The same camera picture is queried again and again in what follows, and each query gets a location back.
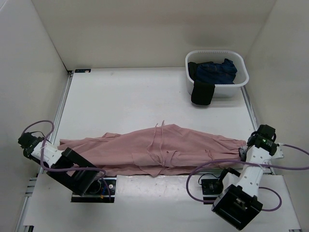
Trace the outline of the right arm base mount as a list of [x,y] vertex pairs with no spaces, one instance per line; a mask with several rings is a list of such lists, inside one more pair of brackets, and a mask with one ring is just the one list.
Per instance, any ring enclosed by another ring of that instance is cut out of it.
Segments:
[[224,169],[219,177],[199,178],[203,199],[197,201],[215,206],[235,204],[244,207],[251,201],[251,196],[238,185],[239,178],[240,172],[230,168]]

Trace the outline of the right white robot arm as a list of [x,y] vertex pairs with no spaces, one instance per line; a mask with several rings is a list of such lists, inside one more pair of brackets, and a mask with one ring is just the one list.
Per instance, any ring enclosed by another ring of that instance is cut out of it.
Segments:
[[224,169],[217,180],[221,193],[211,210],[239,231],[262,211],[263,204],[258,201],[259,184],[264,173],[262,165],[283,157],[275,140],[275,129],[260,125],[247,144],[239,148],[240,160],[254,166],[245,164],[240,173],[232,168]]

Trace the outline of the aluminium front rail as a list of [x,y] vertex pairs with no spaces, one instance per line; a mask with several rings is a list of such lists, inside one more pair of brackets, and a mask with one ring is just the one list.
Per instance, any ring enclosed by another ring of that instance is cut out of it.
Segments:
[[[184,176],[188,176],[190,173],[167,173],[167,174],[158,174],[158,175],[151,175],[151,174],[146,174],[146,173],[139,173],[139,174],[126,174],[126,173],[115,173],[115,172],[109,172],[106,174],[106,177],[116,177],[118,175],[122,175],[122,176],[150,176],[150,177],[161,177],[161,176],[180,176],[180,175],[184,175]],[[199,173],[195,173],[195,175],[202,175],[202,174],[210,174],[213,175],[215,177],[219,177],[222,174],[222,171],[220,172],[199,172]]]

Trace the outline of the black garment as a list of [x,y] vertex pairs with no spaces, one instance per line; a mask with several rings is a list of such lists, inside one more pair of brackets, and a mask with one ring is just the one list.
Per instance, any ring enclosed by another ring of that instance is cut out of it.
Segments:
[[194,87],[191,94],[191,102],[199,106],[208,106],[211,104],[215,84],[209,81],[205,68],[210,68],[214,63],[194,63],[188,62],[188,72],[191,80],[194,81]]

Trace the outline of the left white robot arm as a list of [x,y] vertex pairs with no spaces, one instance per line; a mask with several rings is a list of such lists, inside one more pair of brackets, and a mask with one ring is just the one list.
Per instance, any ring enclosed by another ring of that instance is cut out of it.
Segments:
[[96,167],[71,148],[61,151],[49,141],[45,144],[43,142],[43,137],[33,136],[31,132],[25,132],[18,138],[23,155],[41,165],[51,178],[74,194],[83,196],[87,191],[97,193],[100,190],[101,181],[97,176],[99,173],[106,174],[103,169]]

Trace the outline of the pink trousers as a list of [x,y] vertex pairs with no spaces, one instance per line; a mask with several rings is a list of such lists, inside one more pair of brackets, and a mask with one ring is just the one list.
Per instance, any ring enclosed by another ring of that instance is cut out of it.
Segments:
[[58,149],[71,148],[108,176],[156,177],[188,174],[212,160],[238,160],[244,145],[244,140],[170,124],[126,134],[105,133],[98,138],[61,139]]

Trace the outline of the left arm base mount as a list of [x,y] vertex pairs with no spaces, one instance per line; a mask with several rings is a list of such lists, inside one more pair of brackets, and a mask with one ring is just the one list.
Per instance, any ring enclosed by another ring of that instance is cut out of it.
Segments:
[[93,182],[83,196],[71,195],[72,203],[114,203],[117,177],[105,177]]

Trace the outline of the dark blue garment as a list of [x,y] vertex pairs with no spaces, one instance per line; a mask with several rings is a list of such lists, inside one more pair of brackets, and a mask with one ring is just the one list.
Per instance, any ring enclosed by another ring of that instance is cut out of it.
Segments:
[[207,77],[215,85],[230,85],[234,83],[238,72],[233,61],[224,59],[222,63],[214,63],[210,68],[205,68]]

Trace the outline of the blue label sticker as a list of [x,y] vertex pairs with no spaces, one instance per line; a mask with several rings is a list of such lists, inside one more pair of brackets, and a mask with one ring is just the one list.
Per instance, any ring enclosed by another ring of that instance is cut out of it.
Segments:
[[75,73],[90,73],[91,69],[76,69]]

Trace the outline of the white plastic basket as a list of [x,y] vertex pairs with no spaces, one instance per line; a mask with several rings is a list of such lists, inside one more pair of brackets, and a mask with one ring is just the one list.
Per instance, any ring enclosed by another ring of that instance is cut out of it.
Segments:
[[192,94],[195,83],[215,85],[213,97],[233,97],[249,81],[241,55],[230,50],[195,50],[185,57],[186,87]]

